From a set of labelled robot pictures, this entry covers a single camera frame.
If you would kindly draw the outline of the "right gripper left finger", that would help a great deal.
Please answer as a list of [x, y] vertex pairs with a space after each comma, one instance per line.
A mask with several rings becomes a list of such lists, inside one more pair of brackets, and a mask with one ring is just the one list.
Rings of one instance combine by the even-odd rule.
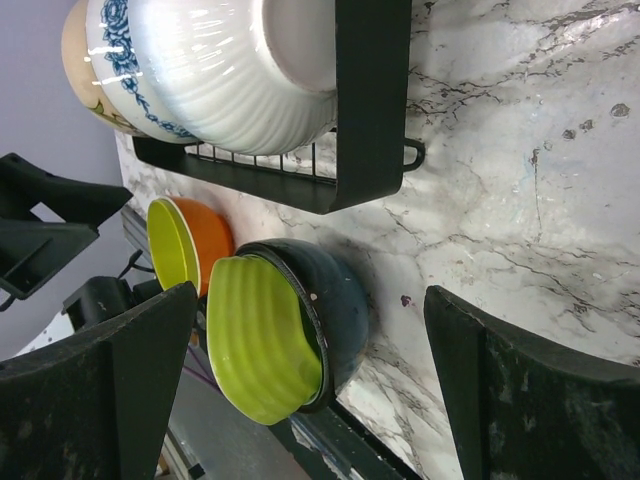
[[153, 478], [197, 306], [183, 283], [2, 362], [2, 478]]

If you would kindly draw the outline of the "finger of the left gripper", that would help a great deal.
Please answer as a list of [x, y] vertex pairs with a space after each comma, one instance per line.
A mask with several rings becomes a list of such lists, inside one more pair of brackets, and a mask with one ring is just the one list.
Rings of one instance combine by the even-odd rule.
[[16, 153], [1, 158], [1, 289], [26, 300], [99, 237], [132, 198], [122, 187], [53, 175]]

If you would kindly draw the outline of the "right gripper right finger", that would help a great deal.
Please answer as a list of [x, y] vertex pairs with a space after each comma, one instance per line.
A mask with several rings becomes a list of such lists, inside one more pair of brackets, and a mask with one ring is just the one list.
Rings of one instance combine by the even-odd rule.
[[639, 370], [502, 321], [441, 286], [424, 318], [466, 479], [636, 479]]

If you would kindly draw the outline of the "blue floral bowl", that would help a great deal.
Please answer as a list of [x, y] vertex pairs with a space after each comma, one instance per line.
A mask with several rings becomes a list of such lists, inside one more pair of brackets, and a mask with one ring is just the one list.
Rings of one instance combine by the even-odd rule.
[[126, 0], [90, 0], [86, 10], [88, 55], [116, 110], [137, 132], [166, 143], [193, 144], [191, 135], [164, 106], [143, 76], [134, 51]]

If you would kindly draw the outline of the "beige floral bowl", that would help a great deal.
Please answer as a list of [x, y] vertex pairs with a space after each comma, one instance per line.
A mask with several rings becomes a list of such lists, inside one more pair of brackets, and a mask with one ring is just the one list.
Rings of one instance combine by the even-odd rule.
[[66, 17], [61, 36], [61, 58], [67, 80], [80, 101], [96, 118], [116, 131], [144, 137], [110, 102], [99, 84], [88, 53], [87, 1], [77, 1]]

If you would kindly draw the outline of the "white square bowl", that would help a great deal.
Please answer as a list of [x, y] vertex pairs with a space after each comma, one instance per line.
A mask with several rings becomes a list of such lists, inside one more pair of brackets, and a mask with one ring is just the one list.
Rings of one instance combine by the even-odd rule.
[[219, 389], [258, 424], [282, 421], [321, 387], [322, 364], [306, 338], [298, 295], [265, 259], [233, 256], [214, 264], [206, 335]]

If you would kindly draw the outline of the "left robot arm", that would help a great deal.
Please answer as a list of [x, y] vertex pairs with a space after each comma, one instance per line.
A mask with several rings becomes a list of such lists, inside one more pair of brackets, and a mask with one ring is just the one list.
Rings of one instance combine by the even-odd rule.
[[[1, 157], [1, 309], [25, 301], [99, 238], [99, 227], [132, 198], [121, 186], [49, 173], [16, 153]], [[150, 272], [133, 254], [116, 276], [96, 276], [63, 302], [74, 329], [97, 325], [160, 292], [159, 283], [131, 287], [131, 270]]]

